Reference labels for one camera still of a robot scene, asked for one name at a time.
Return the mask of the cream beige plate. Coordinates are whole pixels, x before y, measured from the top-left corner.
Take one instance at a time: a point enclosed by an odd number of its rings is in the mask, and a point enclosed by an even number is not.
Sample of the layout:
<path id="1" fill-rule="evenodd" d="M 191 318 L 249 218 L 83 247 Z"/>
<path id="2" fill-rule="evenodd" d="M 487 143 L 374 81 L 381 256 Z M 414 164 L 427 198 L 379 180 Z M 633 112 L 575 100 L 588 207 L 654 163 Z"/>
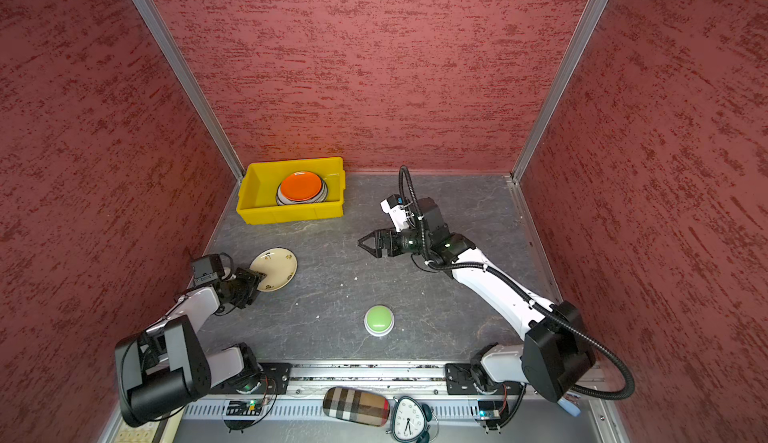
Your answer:
<path id="1" fill-rule="evenodd" d="M 249 267 L 250 271 L 263 275 L 257 286 L 260 292 L 275 292 L 287 286 L 297 269 L 296 255 L 286 248 L 272 248 L 262 252 Z"/>

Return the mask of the white plate flower outline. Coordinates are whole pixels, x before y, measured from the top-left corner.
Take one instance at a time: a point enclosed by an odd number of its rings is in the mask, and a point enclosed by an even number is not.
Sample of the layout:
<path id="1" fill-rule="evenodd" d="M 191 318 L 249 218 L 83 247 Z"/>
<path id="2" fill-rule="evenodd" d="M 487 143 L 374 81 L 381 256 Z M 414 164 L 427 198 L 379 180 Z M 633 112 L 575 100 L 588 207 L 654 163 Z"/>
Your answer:
<path id="1" fill-rule="evenodd" d="M 279 206 L 312 204 L 324 202 L 327 196 L 327 184 L 320 176 L 311 172 L 296 172 L 278 186 L 276 203 Z"/>

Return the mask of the orange plate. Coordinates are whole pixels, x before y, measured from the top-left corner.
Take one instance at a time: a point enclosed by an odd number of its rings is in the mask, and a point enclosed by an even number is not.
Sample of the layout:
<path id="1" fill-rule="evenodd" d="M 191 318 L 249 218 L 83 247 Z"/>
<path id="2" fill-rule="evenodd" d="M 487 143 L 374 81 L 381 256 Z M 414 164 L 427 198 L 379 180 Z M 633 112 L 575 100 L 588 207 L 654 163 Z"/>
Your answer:
<path id="1" fill-rule="evenodd" d="M 305 202 L 317 197 L 323 189 L 324 182 L 312 172 L 299 171 L 287 176 L 279 187 L 279 192 L 285 200 Z"/>

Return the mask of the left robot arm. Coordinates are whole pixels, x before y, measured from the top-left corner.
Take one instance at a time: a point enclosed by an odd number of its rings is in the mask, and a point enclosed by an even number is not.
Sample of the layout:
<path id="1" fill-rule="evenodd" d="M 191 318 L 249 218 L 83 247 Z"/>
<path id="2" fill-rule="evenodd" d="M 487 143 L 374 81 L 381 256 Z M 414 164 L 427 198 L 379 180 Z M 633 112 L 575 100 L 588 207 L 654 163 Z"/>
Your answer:
<path id="1" fill-rule="evenodd" d="M 190 289 L 160 320 L 116 345 L 119 406 L 128 426 L 170 416 L 221 384 L 244 394 L 263 386 L 263 370 L 247 344 L 207 354 L 197 333 L 223 307 L 252 304 L 264 278 L 239 268 L 227 279 Z"/>

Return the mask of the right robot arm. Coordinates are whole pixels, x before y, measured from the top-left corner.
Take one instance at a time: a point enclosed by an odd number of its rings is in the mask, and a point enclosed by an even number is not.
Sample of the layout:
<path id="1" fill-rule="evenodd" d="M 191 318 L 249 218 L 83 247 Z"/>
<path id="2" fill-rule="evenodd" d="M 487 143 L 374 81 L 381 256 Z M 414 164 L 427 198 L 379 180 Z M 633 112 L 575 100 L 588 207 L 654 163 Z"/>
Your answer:
<path id="1" fill-rule="evenodd" d="M 550 402 L 577 391 L 579 380 L 595 363 L 594 352 L 572 331 L 536 309 L 541 306 L 581 330 L 583 322 L 573 305 L 554 304 L 520 285 L 461 234 L 434 239 L 427 262 L 480 296 L 521 340 L 512 346 L 492 344 L 479 353 L 473 363 L 478 385 L 524 383 Z"/>

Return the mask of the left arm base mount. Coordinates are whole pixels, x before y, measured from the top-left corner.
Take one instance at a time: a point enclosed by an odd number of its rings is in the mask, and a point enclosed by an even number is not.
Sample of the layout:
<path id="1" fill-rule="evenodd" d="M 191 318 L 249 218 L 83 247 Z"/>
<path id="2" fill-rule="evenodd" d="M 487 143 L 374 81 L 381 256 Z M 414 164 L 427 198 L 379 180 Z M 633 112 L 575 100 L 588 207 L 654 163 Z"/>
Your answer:
<path id="1" fill-rule="evenodd" d="M 262 362 L 256 375 L 233 377 L 211 388 L 213 395 L 284 395 L 287 393 L 293 365 Z"/>

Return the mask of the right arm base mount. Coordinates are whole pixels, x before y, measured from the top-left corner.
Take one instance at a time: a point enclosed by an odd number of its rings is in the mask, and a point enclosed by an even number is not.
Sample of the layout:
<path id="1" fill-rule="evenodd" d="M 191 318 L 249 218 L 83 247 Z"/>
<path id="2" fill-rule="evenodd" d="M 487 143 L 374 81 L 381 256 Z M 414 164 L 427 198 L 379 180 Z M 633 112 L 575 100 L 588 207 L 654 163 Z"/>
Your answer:
<path id="1" fill-rule="evenodd" d="M 447 393 L 451 396 L 517 396 L 522 385 L 518 382 L 494 382 L 485 373 L 468 363 L 447 363 L 444 366 Z"/>

